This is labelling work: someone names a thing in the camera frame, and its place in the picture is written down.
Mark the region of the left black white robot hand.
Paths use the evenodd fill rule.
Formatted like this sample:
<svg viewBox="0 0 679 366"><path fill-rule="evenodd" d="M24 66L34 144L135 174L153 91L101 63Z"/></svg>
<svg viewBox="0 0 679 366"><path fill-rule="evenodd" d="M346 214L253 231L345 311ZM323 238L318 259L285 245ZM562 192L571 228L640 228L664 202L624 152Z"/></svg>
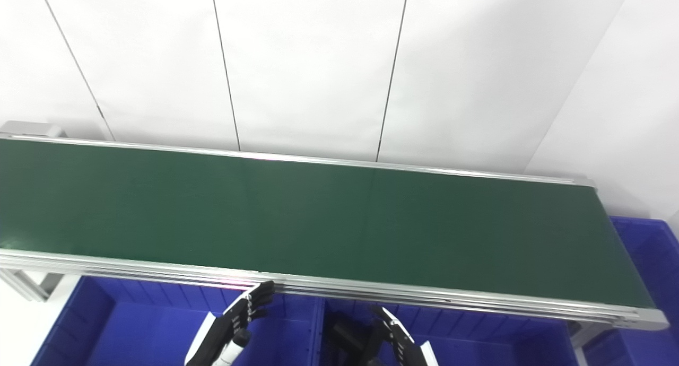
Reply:
<svg viewBox="0 0 679 366"><path fill-rule="evenodd" d="M255 284L221 315L209 313L191 343L185 365L233 365L250 343L250 323L267 315L274 292L274 281Z"/></svg>

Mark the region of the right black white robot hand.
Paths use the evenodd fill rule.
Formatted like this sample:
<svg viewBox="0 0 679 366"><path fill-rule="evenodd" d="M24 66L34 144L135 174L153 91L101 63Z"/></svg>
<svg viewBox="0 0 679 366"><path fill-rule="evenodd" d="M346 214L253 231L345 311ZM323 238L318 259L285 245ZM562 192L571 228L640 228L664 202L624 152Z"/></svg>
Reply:
<svg viewBox="0 0 679 366"><path fill-rule="evenodd" d="M391 345L399 365L438 365L431 342L417 345L405 325L386 308L379 305L369 306L376 317L372 330L359 357L358 365L383 365L378 356L383 342Z"/></svg>

